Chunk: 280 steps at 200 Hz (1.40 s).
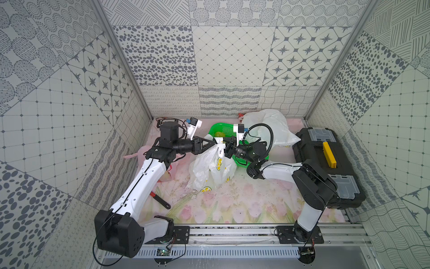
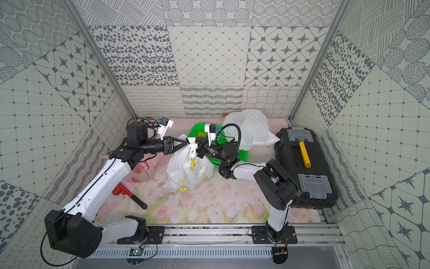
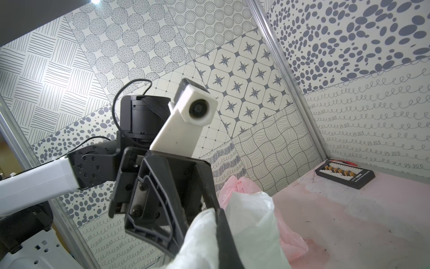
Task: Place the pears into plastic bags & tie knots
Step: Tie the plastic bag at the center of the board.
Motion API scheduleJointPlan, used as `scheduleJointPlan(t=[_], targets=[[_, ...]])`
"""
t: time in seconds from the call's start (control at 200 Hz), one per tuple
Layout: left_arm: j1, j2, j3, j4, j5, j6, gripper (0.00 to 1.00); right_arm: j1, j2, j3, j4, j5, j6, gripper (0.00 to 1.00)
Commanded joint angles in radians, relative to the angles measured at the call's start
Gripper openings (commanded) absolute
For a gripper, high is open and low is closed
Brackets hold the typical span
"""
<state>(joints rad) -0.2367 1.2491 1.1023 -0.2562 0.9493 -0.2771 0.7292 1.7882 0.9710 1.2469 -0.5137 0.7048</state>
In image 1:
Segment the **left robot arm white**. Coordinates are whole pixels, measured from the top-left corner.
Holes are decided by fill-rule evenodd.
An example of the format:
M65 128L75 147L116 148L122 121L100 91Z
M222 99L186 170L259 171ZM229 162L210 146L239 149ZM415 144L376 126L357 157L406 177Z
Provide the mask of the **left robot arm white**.
M201 154L215 142L195 135L202 122L196 118L186 120L184 136L179 136L180 124L165 122L160 126L160 137L144 155L144 162L131 185L109 210L100 210L95 216L96 237L93 248L116 253L121 257L134 257L142 245L156 240L171 243L175 240L171 218L155 216L143 225L138 223L144 203L159 179L177 160L177 155Z

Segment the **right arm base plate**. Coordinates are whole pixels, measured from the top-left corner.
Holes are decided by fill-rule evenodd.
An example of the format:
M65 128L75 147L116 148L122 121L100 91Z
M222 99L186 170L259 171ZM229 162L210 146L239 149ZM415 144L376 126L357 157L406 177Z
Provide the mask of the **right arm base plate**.
M278 237L280 244L323 244L324 239L318 226L311 232L301 229L299 226L284 225L277 226L274 235Z

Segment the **white lemon-print plastic bag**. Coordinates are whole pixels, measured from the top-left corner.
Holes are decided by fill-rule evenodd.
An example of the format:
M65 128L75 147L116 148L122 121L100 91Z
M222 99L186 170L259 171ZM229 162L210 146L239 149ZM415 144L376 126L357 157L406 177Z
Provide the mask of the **white lemon-print plastic bag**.
M189 167L190 179L187 188L198 192L213 191L224 183L233 179L237 165L222 153L225 144L222 137L213 137L210 134L205 139L215 142L215 145L202 154L199 154Z

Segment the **plain white plastic bag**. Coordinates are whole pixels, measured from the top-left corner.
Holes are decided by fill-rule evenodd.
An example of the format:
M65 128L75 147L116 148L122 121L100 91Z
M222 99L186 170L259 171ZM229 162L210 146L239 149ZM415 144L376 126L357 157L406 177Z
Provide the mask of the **plain white plastic bag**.
M246 128L258 123L267 124L273 132L273 146L290 147L301 141L299 137L289 130L285 116L275 109L246 113L241 123ZM255 127L246 136L246 141L254 142L258 138L266 142L270 141L270 133L266 127Z

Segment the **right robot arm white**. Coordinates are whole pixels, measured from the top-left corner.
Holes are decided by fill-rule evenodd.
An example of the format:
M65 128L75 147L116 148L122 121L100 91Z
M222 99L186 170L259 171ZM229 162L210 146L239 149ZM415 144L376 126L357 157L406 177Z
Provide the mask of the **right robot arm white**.
M246 143L250 131L258 127L268 130L269 142L257 139ZM328 203L337 194L336 182L309 159L297 164L269 163L267 157L273 147L274 133L265 123L257 123L249 128L245 128L243 124L236 124L234 132L235 136L223 138L225 157L235 156L245 160L248 163L246 172L253 179L283 180L293 182L298 188L305 205L294 223L292 234L299 243L306 242L315 231Z

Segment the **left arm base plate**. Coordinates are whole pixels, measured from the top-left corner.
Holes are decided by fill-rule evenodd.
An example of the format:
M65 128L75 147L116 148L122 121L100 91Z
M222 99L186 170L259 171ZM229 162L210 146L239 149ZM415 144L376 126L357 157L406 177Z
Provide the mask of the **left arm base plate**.
M173 225L168 228L164 236L148 241L146 244L188 244L189 234L190 226Z

